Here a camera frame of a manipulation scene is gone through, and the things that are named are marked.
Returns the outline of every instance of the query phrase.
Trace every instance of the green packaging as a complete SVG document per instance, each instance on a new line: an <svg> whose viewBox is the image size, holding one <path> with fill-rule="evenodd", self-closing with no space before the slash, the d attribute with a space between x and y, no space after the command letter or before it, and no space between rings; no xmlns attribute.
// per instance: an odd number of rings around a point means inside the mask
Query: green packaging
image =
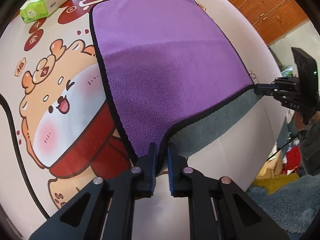
<svg viewBox="0 0 320 240"><path fill-rule="evenodd" d="M24 23L49 17L68 0L28 0L20 8L20 16Z"/></svg>

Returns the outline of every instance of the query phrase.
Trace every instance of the black cable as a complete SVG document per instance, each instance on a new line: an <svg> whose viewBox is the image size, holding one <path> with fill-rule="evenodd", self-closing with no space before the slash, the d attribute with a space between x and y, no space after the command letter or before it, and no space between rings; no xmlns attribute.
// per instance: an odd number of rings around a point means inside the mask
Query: black cable
<svg viewBox="0 0 320 240"><path fill-rule="evenodd" d="M275 152L273 155L271 155L271 156L266 160L266 162L267 162L268 160L270 160L272 157L274 157L278 152L280 152L280 151L281 151L284 147L286 147L289 143L292 143L292 142L298 137L298 134L297 134L291 141L289 141L289 142L287 142L285 145L283 145L280 150L278 150L278 151Z"/></svg>
<svg viewBox="0 0 320 240"><path fill-rule="evenodd" d="M16 158L17 158L17 161L18 161L18 165L19 165L23 180L24 180L24 182L25 182L25 184L27 186L27 189L28 189L33 201L35 202L36 206L38 207L38 209L40 210L42 215L46 219L49 219L50 218L49 214L46 212L46 210L44 209L44 207L40 203L35 191L32 188L30 180L28 178L28 175L27 175L27 172L26 172L26 168L24 167L23 160L21 158L21 153L20 153L20 150L19 150L18 139L17 139L16 132L15 132L15 126L14 126L14 122L13 122L12 113L11 113L11 110L10 110L8 102L5 100L5 98L1 94L0 94L0 106L3 108L3 110L5 111L5 114L7 115L9 128L10 128L10 133L11 133L11 139L12 139L12 143L13 143L13 148L14 148L14 151L15 151L15 154L16 154Z"/></svg>

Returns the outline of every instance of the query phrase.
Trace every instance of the pink cheek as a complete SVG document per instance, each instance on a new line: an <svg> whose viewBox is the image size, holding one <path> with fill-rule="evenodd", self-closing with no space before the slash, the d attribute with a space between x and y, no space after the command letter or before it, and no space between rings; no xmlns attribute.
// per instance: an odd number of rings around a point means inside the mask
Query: pink cheek
<svg viewBox="0 0 320 240"><path fill-rule="evenodd" d="M90 71L82 79L81 90L85 95L91 95L101 90L101 77L100 73L96 70Z"/></svg>
<svg viewBox="0 0 320 240"><path fill-rule="evenodd" d="M38 143L40 150L45 153L50 153L57 145L57 132L53 122L47 121L41 127L38 127Z"/></svg>

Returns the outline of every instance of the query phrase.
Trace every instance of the red cloth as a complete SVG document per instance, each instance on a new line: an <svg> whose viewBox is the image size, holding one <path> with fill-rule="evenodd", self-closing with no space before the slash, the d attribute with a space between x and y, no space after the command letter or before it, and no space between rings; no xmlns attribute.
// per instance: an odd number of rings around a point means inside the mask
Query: red cloth
<svg viewBox="0 0 320 240"><path fill-rule="evenodd" d="M300 167L301 154L298 146L293 147L289 152L286 153L288 162L284 165L282 173L287 171L295 170L298 171Z"/></svg>
<svg viewBox="0 0 320 240"><path fill-rule="evenodd" d="M131 167L120 138L114 137L115 124L105 102L70 148L50 167L57 178L74 177L90 165L97 176L110 179Z"/></svg>

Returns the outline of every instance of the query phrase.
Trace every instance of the wall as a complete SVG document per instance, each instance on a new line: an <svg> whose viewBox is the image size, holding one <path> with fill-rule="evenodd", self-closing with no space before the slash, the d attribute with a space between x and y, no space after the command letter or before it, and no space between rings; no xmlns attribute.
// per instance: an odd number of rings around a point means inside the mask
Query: wall
<svg viewBox="0 0 320 240"><path fill-rule="evenodd" d="M270 46L283 66L293 66L295 74L297 68L294 63L291 47L301 48L307 52L316 60L318 70L320 69L320 36L311 21L306 22Z"/></svg>

